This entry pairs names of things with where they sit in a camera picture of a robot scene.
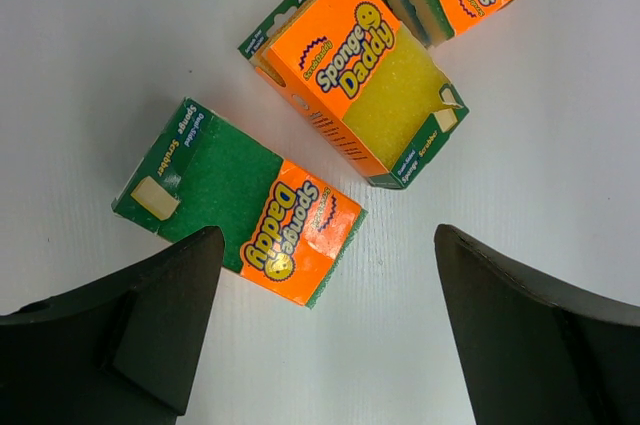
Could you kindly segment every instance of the black plastic part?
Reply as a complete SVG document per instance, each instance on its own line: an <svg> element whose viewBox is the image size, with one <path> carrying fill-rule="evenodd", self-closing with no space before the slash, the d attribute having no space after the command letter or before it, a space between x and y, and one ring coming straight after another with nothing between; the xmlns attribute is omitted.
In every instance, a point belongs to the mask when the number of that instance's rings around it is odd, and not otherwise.
<svg viewBox="0 0 640 425"><path fill-rule="evenodd" d="M0 423L160 425L186 412L222 266L203 229L0 317Z"/></svg>
<svg viewBox="0 0 640 425"><path fill-rule="evenodd" d="M640 423L640 308L451 226L438 228L435 244L478 425Z"/></svg>

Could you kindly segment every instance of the smiley face logo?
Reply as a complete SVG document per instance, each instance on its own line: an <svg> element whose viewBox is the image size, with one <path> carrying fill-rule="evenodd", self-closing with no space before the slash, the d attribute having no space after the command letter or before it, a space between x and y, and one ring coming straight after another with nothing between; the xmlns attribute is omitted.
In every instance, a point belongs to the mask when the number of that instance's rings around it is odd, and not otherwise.
<svg viewBox="0 0 640 425"><path fill-rule="evenodd" d="M369 30L379 27L382 17L373 3L362 2L356 7L356 21L364 30Z"/></svg>
<svg viewBox="0 0 640 425"><path fill-rule="evenodd" d="M264 274L274 282L282 282L289 278L295 269L295 262L286 253L278 253L276 258L267 260Z"/></svg>

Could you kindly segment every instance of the white table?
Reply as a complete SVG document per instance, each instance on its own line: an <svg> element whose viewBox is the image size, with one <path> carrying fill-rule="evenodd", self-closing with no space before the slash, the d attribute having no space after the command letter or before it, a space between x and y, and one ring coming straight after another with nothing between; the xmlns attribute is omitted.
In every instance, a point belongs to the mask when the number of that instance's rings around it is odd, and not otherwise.
<svg viewBox="0 0 640 425"><path fill-rule="evenodd" d="M0 313L165 246L110 202L184 95L371 213L313 311L223 274L182 424L472 423L440 222L640 304L640 0L518 0L439 48L472 113L404 192L236 52L277 2L0 0Z"/></svg>

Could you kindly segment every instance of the gray surface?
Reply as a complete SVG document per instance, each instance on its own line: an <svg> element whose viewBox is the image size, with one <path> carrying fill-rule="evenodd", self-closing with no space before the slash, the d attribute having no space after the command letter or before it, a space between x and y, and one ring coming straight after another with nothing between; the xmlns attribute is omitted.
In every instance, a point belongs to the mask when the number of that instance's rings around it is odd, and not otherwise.
<svg viewBox="0 0 640 425"><path fill-rule="evenodd" d="M640 0L518 0L438 49L472 114L396 193L235 51L278 1L0 0L0 313L163 247L109 204L187 94L371 214L313 312L223 274L183 424L472 423L439 222L640 304Z"/></svg>

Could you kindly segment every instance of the yellow sponge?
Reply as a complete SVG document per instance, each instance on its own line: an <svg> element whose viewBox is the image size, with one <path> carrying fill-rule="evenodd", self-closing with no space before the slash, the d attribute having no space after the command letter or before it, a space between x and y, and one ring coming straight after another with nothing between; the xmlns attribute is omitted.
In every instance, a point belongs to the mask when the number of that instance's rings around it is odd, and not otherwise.
<svg viewBox="0 0 640 425"><path fill-rule="evenodd" d="M405 27L343 118L371 152L391 169L429 114L444 108L445 75Z"/></svg>

